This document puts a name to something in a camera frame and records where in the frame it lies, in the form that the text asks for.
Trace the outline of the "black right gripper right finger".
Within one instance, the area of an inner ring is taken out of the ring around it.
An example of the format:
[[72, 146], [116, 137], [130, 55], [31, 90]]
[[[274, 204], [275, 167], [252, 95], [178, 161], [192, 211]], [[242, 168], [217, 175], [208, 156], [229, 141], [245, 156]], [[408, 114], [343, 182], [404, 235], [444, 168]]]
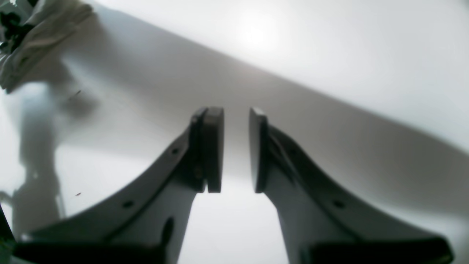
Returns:
[[277, 210], [290, 264], [450, 264], [447, 240], [382, 212], [329, 177], [262, 110], [249, 114], [253, 189]]

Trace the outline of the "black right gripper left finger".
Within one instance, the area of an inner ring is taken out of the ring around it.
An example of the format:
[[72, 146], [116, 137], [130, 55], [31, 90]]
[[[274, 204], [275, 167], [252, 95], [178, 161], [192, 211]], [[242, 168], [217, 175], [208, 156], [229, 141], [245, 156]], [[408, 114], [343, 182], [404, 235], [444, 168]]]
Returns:
[[176, 264], [197, 194], [221, 192], [224, 110], [202, 107], [138, 178], [99, 204], [24, 234], [33, 264]]

